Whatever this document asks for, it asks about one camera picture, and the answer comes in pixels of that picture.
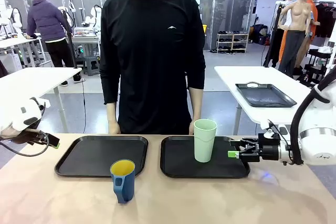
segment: sleeve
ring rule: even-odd
[[[205,35],[196,0],[192,0],[191,19],[187,32],[186,73],[188,87],[204,88],[205,60],[203,47]]]
[[[100,50],[100,79],[104,95],[104,104],[118,100],[120,65],[117,48],[111,41],[111,29],[108,24],[107,6],[101,13],[101,50]]]
[[[29,36],[34,36],[34,32],[36,30],[36,23],[35,20],[33,19],[33,16],[31,12],[28,12],[28,17],[27,17],[27,34]]]
[[[63,13],[61,12],[61,10],[59,10],[56,6],[53,6],[53,7],[54,7],[54,12],[55,12],[55,16],[57,20],[62,24],[62,27],[64,27],[64,29],[68,31],[67,27],[70,28],[69,24],[67,24],[68,21],[64,19]]]

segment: cup rim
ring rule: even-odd
[[[200,127],[196,126],[196,122],[198,122],[198,121],[210,121],[210,122],[213,122],[213,123],[215,123],[215,127],[212,128],[212,129],[209,129],[209,130],[201,129]],[[210,120],[210,119],[198,119],[198,120],[196,120],[194,122],[194,127],[197,128],[197,129],[199,129],[199,130],[201,130],[201,131],[213,131],[214,129],[217,128],[217,123],[215,121],[213,121],[213,120]]]
[[[123,176],[128,176],[128,175],[130,175],[132,172],[135,171],[135,162],[131,161],[130,159],[126,159],[126,158],[124,158],[124,159],[120,159],[120,160],[115,161],[115,162],[110,166],[110,173],[111,173],[111,174],[113,174],[113,173],[112,173],[112,166],[113,166],[115,163],[119,162],[119,161],[130,161],[130,162],[132,162],[133,165],[134,165],[134,169],[133,169],[133,171],[131,171],[130,173],[128,173],[128,174],[126,174],[126,175],[123,175]]]

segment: person in purple jacket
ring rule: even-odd
[[[38,29],[42,40],[46,43],[54,66],[63,67],[63,60],[66,67],[73,67],[71,51],[63,29],[67,26],[62,12],[46,0],[33,0],[33,6],[29,9],[27,19],[27,37],[35,38],[34,32],[36,28]],[[73,78],[75,83],[85,81],[79,73]],[[67,85],[67,81],[61,83],[61,86],[64,87]]]

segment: shoe rack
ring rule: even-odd
[[[219,42],[220,39],[225,38],[225,39],[229,39],[230,41],[222,41]],[[247,43],[248,43],[248,34],[217,34],[217,38],[216,38],[216,49],[217,49],[217,53],[219,51],[244,51],[246,52],[246,48],[247,48]],[[244,48],[234,48],[235,45],[238,44],[244,44]],[[220,46],[222,47],[229,47],[226,49],[222,49],[219,48]]]

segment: beige tabletop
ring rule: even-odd
[[[58,150],[16,155],[0,170],[0,223],[336,223],[336,200],[306,166],[251,163],[244,179],[172,179],[160,170],[165,136],[147,135],[135,197],[118,205],[111,179],[64,178],[54,166],[80,134],[57,134]],[[33,153],[43,146],[27,145]]]

